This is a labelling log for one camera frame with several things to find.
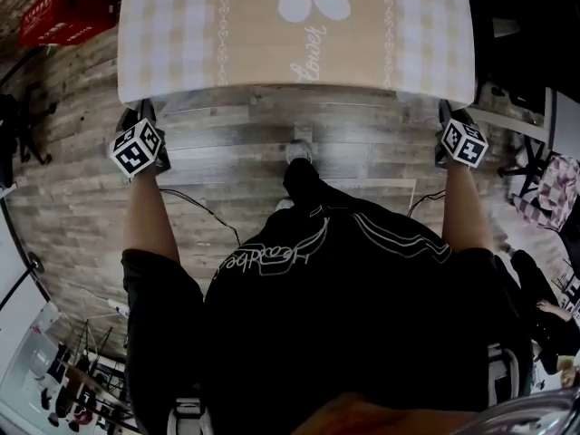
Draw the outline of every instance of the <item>foot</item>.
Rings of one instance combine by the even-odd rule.
[[[516,250],[507,242],[503,242],[499,244],[499,251],[503,251],[504,253],[507,253],[509,255],[509,257],[512,257],[514,255],[514,253],[516,253]]]
[[[290,209],[293,205],[294,201],[292,201],[290,198],[284,198],[280,200],[280,203],[278,203],[278,205],[275,207],[275,210],[279,211],[280,209]]]
[[[312,148],[310,147],[310,144],[304,140],[294,140],[286,145],[286,161],[288,164],[299,158],[304,158],[312,163],[312,157]]]

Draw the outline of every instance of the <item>pink checkered bag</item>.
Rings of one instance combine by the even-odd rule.
[[[555,155],[536,191],[539,207],[517,196],[514,196],[514,205],[528,223],[559,232],[572,213],[579,187],[578,161]]]

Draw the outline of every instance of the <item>white wall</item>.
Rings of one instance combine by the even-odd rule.
[[[4,300],[6,294],[26,270],[24,261],[20,257],[18,250],[8,225],[0,211],[0,301]]]
[[[6,417],[0,414],[0,429],[3,430],[6,435],[25,435],[28,432],[22,430],[20,427],[14,425]]]
[[[4,213],[0,211],[0,302],[6,298],[25,270],[24,261],[8,230]],[[0,382],[8,374],[11,363],[22,348],[23,339],[45,304],[46,300],[36,283],[28,276],[0,309]],[[26,416],[21,417],[2,399],[0,416],[3,417],[0,423],[6,420],[11,422],[10,426],[7,425],[8,430],[5,429],[7,433],[18,433],[14,432],[12,425],[25,433],[34,433],[34,426],[26,421]]]

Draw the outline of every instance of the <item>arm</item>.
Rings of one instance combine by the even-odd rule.
[[[562,309],[559,306],[554,306],[553,304],[549,303],[546,300],[542,300],[537,304],[538,309],[543,311],[544,313],[550,313],[557,315],[560,319],[564,322],[568,322],[572,319],[572,315],[566,311],[566,309]]]
[[[179,262],[178,246],[153,167],[137,174],[130,185],[123,249],[131,248]]]
[[[493,251],[493,236],[483,214],[469,168],[448,159],[443,240],[453,251],[485,248]]]

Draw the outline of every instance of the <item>table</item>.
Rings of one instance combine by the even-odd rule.
[[[469,0],[122,0],[119,96],[321,83],[472,103]]]

